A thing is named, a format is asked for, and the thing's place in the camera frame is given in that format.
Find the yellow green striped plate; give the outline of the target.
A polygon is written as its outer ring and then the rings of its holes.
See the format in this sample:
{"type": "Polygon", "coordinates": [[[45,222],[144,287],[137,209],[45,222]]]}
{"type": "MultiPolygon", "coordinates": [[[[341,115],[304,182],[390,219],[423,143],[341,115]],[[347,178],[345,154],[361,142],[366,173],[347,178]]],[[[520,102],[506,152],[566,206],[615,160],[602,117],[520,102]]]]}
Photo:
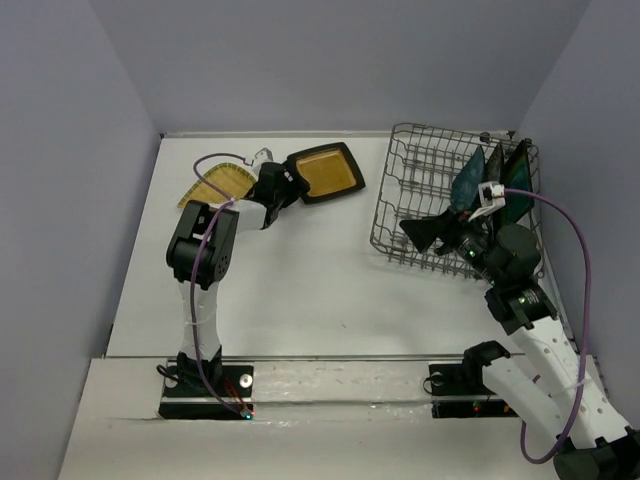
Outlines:
{"type": "MultiPolygon", "coordinates": [[[[231,162],[216,164],[204,174],[204,178],[235,199],[243,198],[257,182],[257,176],[253,172],[231,162]]],[[[182,209],[191,200],[222,204],[226,197],[202,180],[197,180],[178,202],[177,207],[182,209]]]]}

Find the teal square plate black rim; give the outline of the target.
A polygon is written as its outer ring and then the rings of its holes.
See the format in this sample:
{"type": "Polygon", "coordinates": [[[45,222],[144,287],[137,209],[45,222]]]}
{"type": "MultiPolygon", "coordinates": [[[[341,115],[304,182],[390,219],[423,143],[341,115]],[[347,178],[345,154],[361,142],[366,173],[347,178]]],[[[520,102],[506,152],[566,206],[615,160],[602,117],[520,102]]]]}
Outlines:
{"type": "MultiPolygon", "coordinates": [[[[529,146],[522,140],[504,164],[501,181],[506,189],[532,191],[529,146]]],[[[517,223],[534,206],[534,200],[526,195],[508,194],[506,206],[502,210],[504,224],[517,223]]]]}

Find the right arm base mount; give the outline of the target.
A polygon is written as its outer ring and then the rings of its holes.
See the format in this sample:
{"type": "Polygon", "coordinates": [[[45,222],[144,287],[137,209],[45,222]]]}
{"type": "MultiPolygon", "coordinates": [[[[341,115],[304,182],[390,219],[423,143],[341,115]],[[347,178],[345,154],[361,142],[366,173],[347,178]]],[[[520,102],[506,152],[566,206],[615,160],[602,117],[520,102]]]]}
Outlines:
{"type": "Polygon", "coordinates": [[[431,398],[434,419],[517,416],[503,399],[469,377],[461,363],[430,364],[422,386],[431,398]]]}

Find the black floral square plate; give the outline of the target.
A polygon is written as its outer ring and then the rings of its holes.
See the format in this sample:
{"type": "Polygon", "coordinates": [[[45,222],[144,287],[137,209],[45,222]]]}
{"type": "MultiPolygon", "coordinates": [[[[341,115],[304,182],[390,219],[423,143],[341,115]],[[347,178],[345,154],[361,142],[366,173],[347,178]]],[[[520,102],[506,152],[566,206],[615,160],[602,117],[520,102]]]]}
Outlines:
{"type": "Polygon", "coordinates": [[[499,182],[503,166],[504,150],[502,144],[498,143],[486,160],[483,180],[485,182],[499,182]]]}

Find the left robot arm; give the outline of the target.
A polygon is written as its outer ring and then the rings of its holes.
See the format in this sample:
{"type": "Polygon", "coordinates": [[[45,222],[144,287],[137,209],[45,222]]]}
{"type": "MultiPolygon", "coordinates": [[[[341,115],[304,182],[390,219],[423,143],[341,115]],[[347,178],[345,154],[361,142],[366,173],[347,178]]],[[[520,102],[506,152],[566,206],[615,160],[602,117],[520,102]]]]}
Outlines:
{"type": "Polygon", "coordinates": [[[223,376],[222,346],[216,325],[217,297],[236,237],[269,228],[281,210],[310,190],[295,163],[265,162],[244,197],[198,179],[224,202],[213,206],[191,200],[185,205],[166,252],[166,263],[183,298],[185,333],[178,353],[178,379],[201,395],[215,394],[223,376]]]}

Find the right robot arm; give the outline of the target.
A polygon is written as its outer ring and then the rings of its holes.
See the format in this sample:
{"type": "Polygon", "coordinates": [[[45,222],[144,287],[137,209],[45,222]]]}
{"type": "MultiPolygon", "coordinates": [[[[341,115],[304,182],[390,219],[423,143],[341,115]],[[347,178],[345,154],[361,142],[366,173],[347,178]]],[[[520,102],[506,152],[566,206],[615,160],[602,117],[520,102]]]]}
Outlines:
{"type": "Polygon", "coordinates": [[[497,394],[525,428],[548,436],[553,445],[539,460],[552,462],[559,478],[638,478],[639,432],[587,372],[585,357],[575,352],[539,285],[535,234],[519,224],[491,233],[482,221],[450,210],[399,225],[418,251],[439,241],[438,254],[458,254],[489,282],[488,309],[539,377],[529,378],[500,343],[491,341],[465,351],[462,384],[473,392],[497,394]]]}

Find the amber square plate black rim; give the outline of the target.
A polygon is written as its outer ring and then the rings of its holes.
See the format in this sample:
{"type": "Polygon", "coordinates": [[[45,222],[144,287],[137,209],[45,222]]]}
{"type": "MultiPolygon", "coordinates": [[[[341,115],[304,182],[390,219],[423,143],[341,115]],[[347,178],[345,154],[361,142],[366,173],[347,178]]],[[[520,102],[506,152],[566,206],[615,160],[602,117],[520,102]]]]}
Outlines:
{"type": "Polygon", "coordinates": [[[301,197],[306,205],[335,200],[366,187],[359,165],[344,142],[305,149],[287,159],[296,161],[298,171],[310,184],[309,192],[301,197]]]}

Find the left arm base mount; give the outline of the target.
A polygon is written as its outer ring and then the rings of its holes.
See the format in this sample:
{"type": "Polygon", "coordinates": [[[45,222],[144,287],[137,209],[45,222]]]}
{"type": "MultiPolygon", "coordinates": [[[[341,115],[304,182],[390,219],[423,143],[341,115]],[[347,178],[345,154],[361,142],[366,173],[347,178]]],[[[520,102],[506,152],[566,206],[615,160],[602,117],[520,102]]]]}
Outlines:
{"type": "Polygon", "coordinates": [[[158,415],[165,420],[250,421],[254,418],[254,366],[226,363],[220,358],[202,363],[209,387],[195,361],[180,354],[156,366],[162,377],[158,415]]]}

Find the dark teal blue plate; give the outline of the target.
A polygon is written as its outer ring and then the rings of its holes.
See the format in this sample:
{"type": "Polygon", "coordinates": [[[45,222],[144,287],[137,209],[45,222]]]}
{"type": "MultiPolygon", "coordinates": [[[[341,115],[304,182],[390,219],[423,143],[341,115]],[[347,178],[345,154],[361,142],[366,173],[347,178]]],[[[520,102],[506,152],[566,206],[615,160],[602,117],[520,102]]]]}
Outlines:
{"type": "Polygon", "coordinates": [[[452,182],[450,200],[455,211],[468,211],[474,205],[484,170],[484,149],[478,146],[452,182]]]}

